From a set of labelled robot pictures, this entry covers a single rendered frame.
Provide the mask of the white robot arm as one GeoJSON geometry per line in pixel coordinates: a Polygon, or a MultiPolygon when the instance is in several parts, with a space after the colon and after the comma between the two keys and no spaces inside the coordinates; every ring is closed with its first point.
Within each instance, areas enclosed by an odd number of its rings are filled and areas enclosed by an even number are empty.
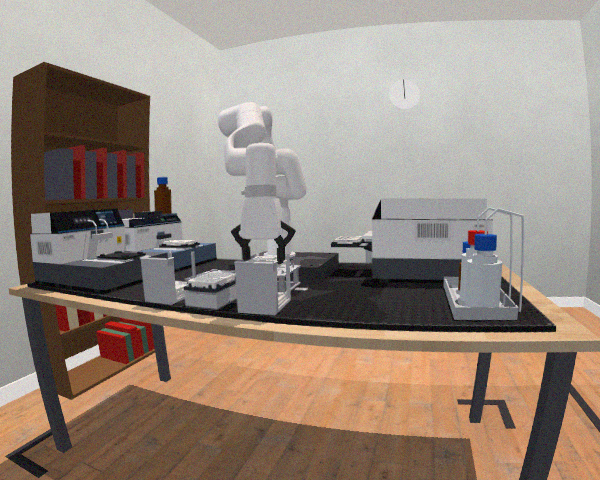
{"type": "Polygon", "coordinates": [[[246,176],[246,187],[241,194],[277,196],[283,222],[291,227],[288,200],[303,198],[306,182],[294,151],[279,149],[275,152],[271,110],[253,102],[243,103],[223,110],[218,116],[218,125],[228,137],[224,149],[226,171],[232,176],[246,176]],[[276,176],[280,174],[284,176],[276,176]]]}

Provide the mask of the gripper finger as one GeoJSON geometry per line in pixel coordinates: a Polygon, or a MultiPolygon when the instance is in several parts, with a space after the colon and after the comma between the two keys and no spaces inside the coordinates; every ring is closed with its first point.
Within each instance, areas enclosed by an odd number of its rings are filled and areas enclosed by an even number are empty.
{"type": "Polygon", "coordinates": [[[250,246],[248,246],[251,239],[242,238],[239,235],[239,231],[240,231],[240,224],[237,227],[235,227],[233,230],[231,230],[231,233],[232,233],[233,237],[235,238],[235,241],[240,245],[240,247],[242,247],[242,259],[245,262],[245,261],[251,259],[250,246]]]}
{"type": "Polygon", "coordinates": [[[275,240],[275,242],[278,244],[278,248],[277,248],[277,263],[281,264],[284,262],[285,260],[285,246],[291,241],[292,237],[294,236],[296,230],[292,227],[290,227],[289,225],[287,225],[286,223],[284,223],[283,221],[281,221],[281,228],[283,228],[284,230],[286,230],[288,232],[288,235],[285,239],[282,238],[282,236],[278,236],[275,240]]]}

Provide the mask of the red bottle cap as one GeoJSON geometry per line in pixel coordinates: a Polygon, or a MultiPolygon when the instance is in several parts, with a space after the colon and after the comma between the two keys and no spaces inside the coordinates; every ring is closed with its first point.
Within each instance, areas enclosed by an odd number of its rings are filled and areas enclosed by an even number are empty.
{"type": "Polygon", "coordinates": [[[468,242],[475,242],[475,234],[485,234],[485,231],[470,230],[468,231],[468,242]]]}

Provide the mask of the white plastic bottle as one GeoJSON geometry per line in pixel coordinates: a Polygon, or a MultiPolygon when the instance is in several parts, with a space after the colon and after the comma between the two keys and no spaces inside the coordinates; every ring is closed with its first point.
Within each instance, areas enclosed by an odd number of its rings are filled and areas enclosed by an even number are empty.
{"type": "Polygon", "coordinates": [[[465,307],[499,307],[502,261],[483,264],[467,260],[465,307]]]}

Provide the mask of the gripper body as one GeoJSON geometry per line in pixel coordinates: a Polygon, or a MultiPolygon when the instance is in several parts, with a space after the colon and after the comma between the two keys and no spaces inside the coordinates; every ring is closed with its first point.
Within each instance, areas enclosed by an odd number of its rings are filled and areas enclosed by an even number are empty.
{"type": "Polygon", "coordinates": [[[283,235],[281,221],[282,210],[277,196],[246,197],[243,200],[240,224],[242,238],[276,239],[283,235]]]}

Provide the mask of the brown glass bottle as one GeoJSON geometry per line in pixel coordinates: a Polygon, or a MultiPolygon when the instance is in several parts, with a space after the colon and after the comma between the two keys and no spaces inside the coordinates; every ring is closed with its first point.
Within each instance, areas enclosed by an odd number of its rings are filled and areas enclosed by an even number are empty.
{"type": "Polygon", "coordinates": [[[155,211],[171,214],[171,189],[154,190],[155,211]]]}

